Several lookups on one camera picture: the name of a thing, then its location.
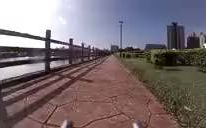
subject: green bush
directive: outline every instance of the green bush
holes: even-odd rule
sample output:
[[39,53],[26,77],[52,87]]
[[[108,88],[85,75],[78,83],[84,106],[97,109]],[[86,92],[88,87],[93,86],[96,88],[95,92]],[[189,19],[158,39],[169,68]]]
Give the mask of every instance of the green bush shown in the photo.
[[151,62],[158,66],[176,66],[178,51],[174,50],[151,50]]
[[123,57],[123,58],[126,57],[126,53],[125,53],[125,52],[122,53],[122,57]]
[[178,63],[180,65],[192,65],[206,72],[206,49],[190,49],[179,52]]
[[145,52],[145,58],[147,59],[147,62],[150,63],[150,52]]
[[132,54],[131,53],[125,53],[126,54],[126,58],[131,58]]

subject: tall building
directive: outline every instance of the tall building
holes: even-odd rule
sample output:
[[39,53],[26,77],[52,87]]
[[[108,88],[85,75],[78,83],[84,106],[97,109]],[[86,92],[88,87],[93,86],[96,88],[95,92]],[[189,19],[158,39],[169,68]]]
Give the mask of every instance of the tall building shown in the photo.
[[199,34],[199,46],[200,46],[200,48],[203,48],[203,44],[205,44],[205,42],[206,42],[205,36],[203,35],[203,32],[201,32]]
[[189,36],[187,38],[187,48],[188,49],[200,48],[199,37]]
[[167,26],[167,47],[168,49],[185,48],[185,30],[183,26],[179,26],[175,22],[171,26]]
[[111,45],[111,52],[119,52],[119,46],[118,45]]

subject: street lamp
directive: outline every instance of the street lamp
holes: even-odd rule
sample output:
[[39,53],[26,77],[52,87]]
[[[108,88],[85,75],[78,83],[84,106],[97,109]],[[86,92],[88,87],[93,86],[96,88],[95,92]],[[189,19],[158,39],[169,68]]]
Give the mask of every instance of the street lamp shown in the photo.
[[123,24],[123,21],[119,21],[119,25],[120,25],[120,57],[122,57],[122,24]]

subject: lawn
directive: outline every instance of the lawn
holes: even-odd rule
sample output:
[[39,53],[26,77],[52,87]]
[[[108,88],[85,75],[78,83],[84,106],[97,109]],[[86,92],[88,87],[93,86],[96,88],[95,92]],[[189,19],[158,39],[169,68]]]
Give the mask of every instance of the lawn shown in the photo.
[[206,73],[193,66],[158,69],[144,58],[117,58],[151,90],[181,127],[206,128]]

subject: red brick pavement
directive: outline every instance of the red brick pavement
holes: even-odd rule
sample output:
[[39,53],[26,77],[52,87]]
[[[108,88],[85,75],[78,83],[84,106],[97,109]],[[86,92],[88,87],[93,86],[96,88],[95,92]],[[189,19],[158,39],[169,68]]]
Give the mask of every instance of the red brick pavement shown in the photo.
[[155,97],[110,56],[3,90],[14,128],[177,128]]

